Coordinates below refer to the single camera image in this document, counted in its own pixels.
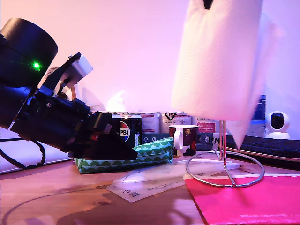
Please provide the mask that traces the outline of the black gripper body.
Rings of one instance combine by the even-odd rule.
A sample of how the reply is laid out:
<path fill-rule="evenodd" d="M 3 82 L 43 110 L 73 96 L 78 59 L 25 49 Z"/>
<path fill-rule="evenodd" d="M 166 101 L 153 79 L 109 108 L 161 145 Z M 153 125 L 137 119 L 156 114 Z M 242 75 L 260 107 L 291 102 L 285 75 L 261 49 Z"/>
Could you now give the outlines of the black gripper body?
<path fill-rule="evenodd" d="M 89 116 L 90 108 L 83 101 L 69 101 L 40 88 L 25 103 L 11 130 L 27 141 L 40 141 L 82 158 Z"/>

